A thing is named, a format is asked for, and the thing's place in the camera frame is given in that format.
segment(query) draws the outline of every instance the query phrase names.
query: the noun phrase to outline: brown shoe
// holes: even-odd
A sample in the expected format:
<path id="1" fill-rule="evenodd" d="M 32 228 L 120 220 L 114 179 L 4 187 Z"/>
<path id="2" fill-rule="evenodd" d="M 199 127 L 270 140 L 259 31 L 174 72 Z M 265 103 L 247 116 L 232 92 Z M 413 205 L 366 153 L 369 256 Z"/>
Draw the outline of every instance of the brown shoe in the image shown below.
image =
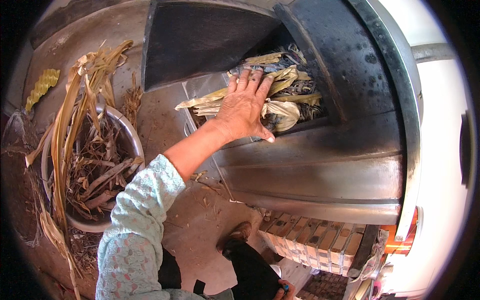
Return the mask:
<path id="1" fill-rule="evenodd" d="M 230 239 L 242 240 L 246 242 L 251 232 L 252 232 L 252 224 L 250 222 L 245 221 L 238 224 L 228 236 L 218 241 L 218 243 L 216 244 L 216 250 L 219 253 L 222 253 L 225 243 Z"/>

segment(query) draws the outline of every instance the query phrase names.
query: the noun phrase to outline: metal ledge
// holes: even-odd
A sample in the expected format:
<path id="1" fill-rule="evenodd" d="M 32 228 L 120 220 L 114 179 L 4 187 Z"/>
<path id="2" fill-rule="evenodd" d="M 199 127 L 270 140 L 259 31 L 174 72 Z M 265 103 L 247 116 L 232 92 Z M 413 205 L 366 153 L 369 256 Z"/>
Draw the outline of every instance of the metal ledge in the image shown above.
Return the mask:
<path id="1" fill-rule="evenodd" d="M 400 204 L 339 204 L 292 200 L 265 195 L 232 191 L 236 201 L 258 205 L 292 215 L 334 220 L 336 222 L 372 225 L 395 224 Z"/>

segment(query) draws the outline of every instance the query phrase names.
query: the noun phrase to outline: stick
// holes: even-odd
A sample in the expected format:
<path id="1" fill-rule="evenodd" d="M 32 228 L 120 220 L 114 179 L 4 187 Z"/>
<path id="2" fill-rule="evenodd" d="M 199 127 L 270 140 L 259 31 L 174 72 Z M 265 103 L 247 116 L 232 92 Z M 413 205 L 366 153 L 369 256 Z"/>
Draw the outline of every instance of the stick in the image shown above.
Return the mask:
<path id="1" fill-rule="evenodd" d="M 101 184 L 102 182 L 106 181 L 107 179 L 117 175 L 119 172 L 122 172 L 122 170 L 125 169 L 126 167 L 129 167 L 132 162 L 133 162 L 133 158 L 126 159 L 122 163 L 116 165 L 115 167 L 113 167 L 110 170 L 108 170 L 107 172 L 105 172 L 105 174 L 103 174 L 102 176 L 95 179 L 90 184 L 88 189 L 86 189 L 86 191 L 82 194 L 82 198 L 87 199 L 90 196 L 90 194 L 93 192 L 93 190 L 99 184 Z"/>
<path id="2" fill-rule="evenodd" d="M 110 200 L 111 198 L 115 197 L 119 192 L 117 191 L 109 191 L 109 190 L 105 190 L 100 196 L 98 197 L 95 197 L 91 200 L 88 200 L 85 202 L 85 205 L 89 208 L 89 209 L 93 209 L 99 205 L 102 205 L 103 203 L 107 202 L 108 200 Z"/>

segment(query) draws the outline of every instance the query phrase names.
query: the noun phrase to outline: dirt floor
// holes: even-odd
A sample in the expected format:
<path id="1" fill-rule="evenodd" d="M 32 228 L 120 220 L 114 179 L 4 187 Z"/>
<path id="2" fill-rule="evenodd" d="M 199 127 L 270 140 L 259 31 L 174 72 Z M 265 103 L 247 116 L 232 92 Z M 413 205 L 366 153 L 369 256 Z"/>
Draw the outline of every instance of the dirt floor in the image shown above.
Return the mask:
<path id="1" fill-rule="evenodd" d="M 133 40 L 133 48 L 125 52 L 128 56 L 127 62 L 119 67 L 113 76 L 115 102 L 117 108 L 121 108 L 122 95 L 132 85 L 132 72 L 136 72 L 137 82 L 140 82 L 147 9 L 148 2 L 138 0 L 98 11 L 63 28 L 34 51 L 25 81 L 23 99 L 30 93 L 44 69 L 61 70 L 57 86 L 51 88 L 35 105 L 34 122 L 38 131 L 41 132 L 48 126 L 63 102 L 68 69 L 82 55 L 96 51 L 104 40 L 106 45 L 112 47 L 124 40 Z M 138 114 L 138 135 L 147 163 L 185 137 L 185 120 L 180 112 L 173 109 L 177 103 L 184 100 L 187 100 L 187 95 L 182 84 L 144 94 Z M 23 170 L 23 157 L 20 154 L 13 156 L 16 156 L 16 159 L 11 162 L 11 167 Z M 198 171 L 209 170 L 206 174 L 209 179 L 203 179 L 204 182 L 221 188 L 222 186 L 217 183 L 218 173 L 212 166 L 210 160 L 206 161 Z M 21 177 L 13 180 L 21 182 L 23 180 Z M 205 293 L 215 294 L 236 284 L 231 262 L 215 250 L 216 242 L 222 235 L 227 234 L 238 223 L 249 220 L 254 228 L 249 244 L 259 252 L 266 248 L 266 244 L 256 230 L 262 221 L 262 216 L 256 209 L 229 202 L 225 189 L 217 194 L 202 187 L 202 184 L 193 180 L 187 182 L 187 189 L 178 196 L 167 213 L 163 245 L 177 258 L 182 273 L 183 289 L 192 291 L 195 281 L 199 279 L 206 283 Z M 37 272 L 40 282 L 43 282 L 53 298 L 71 297 L 72 294 L 69 292 L 60 294 L 59 286 L 52 283 L 57 280 L 64 287 L 71 287 L 68 265 L 53 245 L 45 237 L 40 239 L 39 246 L 35 248 L 24 243 L 25 240 L 33 238 L 36 222 L 32 217 L 34 214 L 31 208 L 33 197 L 31 191 L 27 189 L 22 192 L 21 196 L 16 196 L 15 201 L 10 199 L 8 202 L 20 248 L 26 260 L 31 262 L 32 269 Z M 204 197 L 210 204 L 208 208 L 203 205 Z M 302 284 L 308 279 L 309 269 L 300 266 L 302 271 L 298 271 L 299 265 L 293 261 L 283 264 L 286 270 L 297 269 L 292 271 L 292 274 L 301 273 L 291 278 L 291 280 L 301 278 L 297 284 Z M 95 298 L 96 279 L 95 266 L 94 270 L 86 272 L 84 278 L 78 280 L 80 293 L 88 299 Z"/>

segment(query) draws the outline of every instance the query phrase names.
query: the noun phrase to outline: metal bowl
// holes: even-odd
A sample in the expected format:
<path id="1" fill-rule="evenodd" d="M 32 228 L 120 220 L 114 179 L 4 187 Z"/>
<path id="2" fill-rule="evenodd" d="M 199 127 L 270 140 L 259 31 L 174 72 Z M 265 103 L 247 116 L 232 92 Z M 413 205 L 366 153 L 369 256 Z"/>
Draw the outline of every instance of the metal bowl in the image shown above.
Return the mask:
<path id="1" fill-rule="evenodd" d="M 99 114 L 103 111 L 105 105 L 97 104 L 96 112 Z M 137 131 L 133 128 L 132 124 L 127 120 L 127 118 L 122 115 L 118 110 L 106 106 L 107 117 L 110 121 L 116 126 L 118 129 L 122 128 L 123 130 L 120 132 L 117 141 L 122 147 L 130 154 L 130 157 L 140 156 L 144 157 L 144 150 L 142 148 L 142 143 L 140 142 L 140 138 L 138 137 Z M 52 140 L 52 132 L 47 136 L 45 143 L 46 147 L 43 148 L 42 153 L 42 179 L 43 179 L 43 187 L 45 189 L 45 193 L 47 194 L 48 199 L 52 200 L 52 192 L 48 189 L 47 181 L 51 170 L 53 169 L 51 157 L 50 157 L 50 145 Z M 142 163 L 137 172 L 143 170 L 145 168 L 145 163 Z M 92 211 L 92 214 L 97 215 L 99 217 L 98 221 L 94 220 L 85 220 L 81 217 L 77 212 L 74 211 L 73 207 L 67 203 L 65 214 L 67 216 L 67 220 L 75 228 L 78 228 L 83 231 L 87 232 L 103 232 L 107 229 L 110 224 L 110 212 L 105 211 L 104 215 L 100 214 L 97 211 Z"/>

